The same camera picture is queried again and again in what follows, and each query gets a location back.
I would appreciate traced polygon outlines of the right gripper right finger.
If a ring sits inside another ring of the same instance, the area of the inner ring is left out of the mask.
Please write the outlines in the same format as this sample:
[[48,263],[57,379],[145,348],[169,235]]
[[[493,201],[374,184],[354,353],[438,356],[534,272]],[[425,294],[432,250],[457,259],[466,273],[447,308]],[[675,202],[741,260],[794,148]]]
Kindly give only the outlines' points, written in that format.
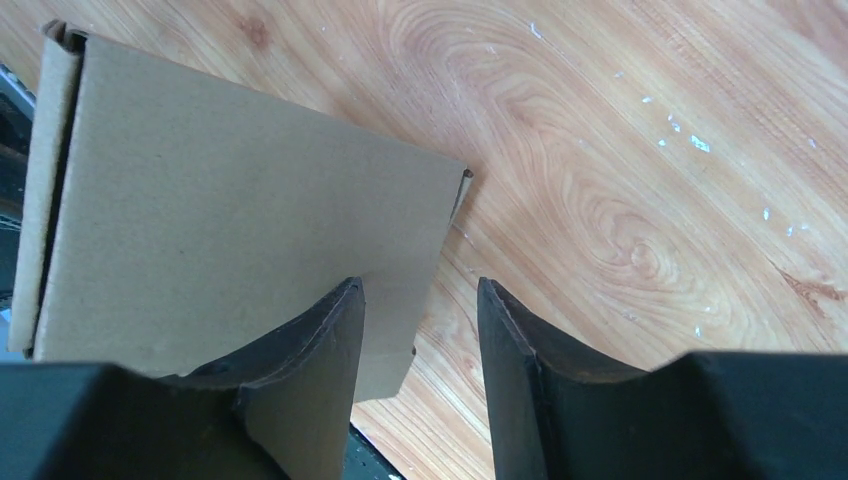
[[500,479],[843,479],[847,359],[691,351],[643,371],[498,282],[477,321]]

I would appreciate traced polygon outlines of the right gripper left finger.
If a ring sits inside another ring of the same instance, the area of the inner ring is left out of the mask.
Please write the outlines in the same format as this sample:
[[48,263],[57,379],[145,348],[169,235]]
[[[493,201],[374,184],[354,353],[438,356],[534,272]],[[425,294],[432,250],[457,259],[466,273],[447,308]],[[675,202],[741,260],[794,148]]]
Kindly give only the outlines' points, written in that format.
[[188,375],[1,367],[5,479],[339,479],[365,319],[350,277]]

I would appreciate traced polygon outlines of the cardboard box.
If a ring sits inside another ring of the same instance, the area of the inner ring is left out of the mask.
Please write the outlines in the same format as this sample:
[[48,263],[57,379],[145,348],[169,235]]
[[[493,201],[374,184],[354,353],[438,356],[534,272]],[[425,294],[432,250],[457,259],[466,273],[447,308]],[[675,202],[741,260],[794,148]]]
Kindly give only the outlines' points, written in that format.
[[8,349],[186,374],[358,277],[354,398],[397,394],[467,166],[61,20],[43,34]]

